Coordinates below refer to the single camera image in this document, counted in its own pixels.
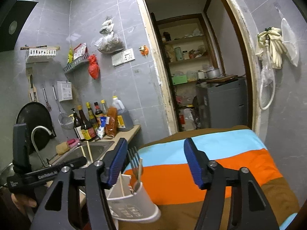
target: sponge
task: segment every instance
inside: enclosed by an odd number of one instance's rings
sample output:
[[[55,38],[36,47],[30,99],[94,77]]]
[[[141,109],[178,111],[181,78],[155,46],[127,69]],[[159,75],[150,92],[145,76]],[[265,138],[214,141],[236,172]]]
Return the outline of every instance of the sponge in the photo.
[[[61,144],[58,144],[56,146],[56,152],[58,153],[58,155],[62,155],[69,150],[70,150],[70,147],[67,144],[67,142],[62,142]]]

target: metal screw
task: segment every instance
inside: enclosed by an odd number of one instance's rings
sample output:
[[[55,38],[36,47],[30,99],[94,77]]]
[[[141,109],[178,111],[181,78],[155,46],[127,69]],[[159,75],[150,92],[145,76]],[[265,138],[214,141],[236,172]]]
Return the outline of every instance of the metal screw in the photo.
[[[64,166],[63,168],[61,168],[61,171],[64,173],[68,172],[69,170],[70,170],[70,167],[68,166]]]
[[[241,172],[247,174],[249,172],[249,169],[246,167],[241,168]]]
[[[101,161],[101,160],[97,160],[97,161],[94,162],[94,165],[97,166],[97,167],[101,166],[102,164],[103,164],[103,161]]]
[[[216,167],[217,166],[217,162],[214,160],[209,161],[209,166],[211,167]]]

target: metal fork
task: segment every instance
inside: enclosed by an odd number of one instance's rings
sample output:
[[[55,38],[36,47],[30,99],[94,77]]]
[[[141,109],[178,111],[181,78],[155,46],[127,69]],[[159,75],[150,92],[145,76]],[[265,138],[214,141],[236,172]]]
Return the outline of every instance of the metal fork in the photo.
[[[132,149],[128,150],[128,156],[132,172],[137,180],[134,186],[134,190],[137,191],[141,185],[141,175],[143,173],[142,158],[140,158],[138,150],[135,146]]]

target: range hood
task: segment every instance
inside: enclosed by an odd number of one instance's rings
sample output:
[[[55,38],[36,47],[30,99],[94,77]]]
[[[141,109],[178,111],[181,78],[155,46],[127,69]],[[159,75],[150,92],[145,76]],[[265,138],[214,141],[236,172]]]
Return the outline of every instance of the range hood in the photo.
[[[17,0],[0,26],[0,52],[14,50],[17,38],[38,0]]]

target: faucet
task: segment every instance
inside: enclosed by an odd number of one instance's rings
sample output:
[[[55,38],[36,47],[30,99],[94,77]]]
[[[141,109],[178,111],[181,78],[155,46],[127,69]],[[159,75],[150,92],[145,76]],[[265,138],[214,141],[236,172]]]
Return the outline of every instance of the faucet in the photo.
[[[33,146],[34,146],[34,148],[35,148],[35,150],[36,150],[36,152],[37,152],[37,154],[38,154],[38,157],[39,157],[39,159],[40,159],[42,165],[44,166],[44,168],[50,167],[51,165],[49,164],[48,160],[47,160],[47,162],[48,162],[47,165],[44,163],[44,161],[43,161],[41,155],[39,154],[39,150],[38,150],[38,148],[37,148],[37,146],[36,146],[36,144],[35,144],[35,141],[34,141],[34,134],[35,134],[36,130],[38,130],[38,129],[43,129],[43,130],[47,131],[48,134],[49,134],[50,136],[52,135],[52,132],[51,132],[48,128],[46,128],[45,126],[39,125],[39,126],[36,126],[36,127],[33,129],[32,133],[31,133],[31,141],[32,141],[32,144],[33,144]]]

